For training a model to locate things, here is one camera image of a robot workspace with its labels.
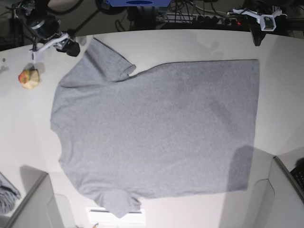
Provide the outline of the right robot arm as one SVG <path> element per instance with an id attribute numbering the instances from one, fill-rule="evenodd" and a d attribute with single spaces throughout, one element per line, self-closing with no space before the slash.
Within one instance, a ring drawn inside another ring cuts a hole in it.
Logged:
<path id="1" fill-rule="evenodd" d="M 33 34 L 31 49 L 33 61 L 38 61 L 43 52 L 50 47 L 71 57 L 77 57 L 80 53 L 80 45 L 76 41 L 75 33 L 61 31 L 61 21 L 56 16 L 71 13 L 82 4 L 82 1 L 77 1 L 74 6 L 65 11 L 56 11 L 48 4 L 48 0 L 21 0 L 13 4 L 14 17 L 25 20 L 25 27 Z"/>

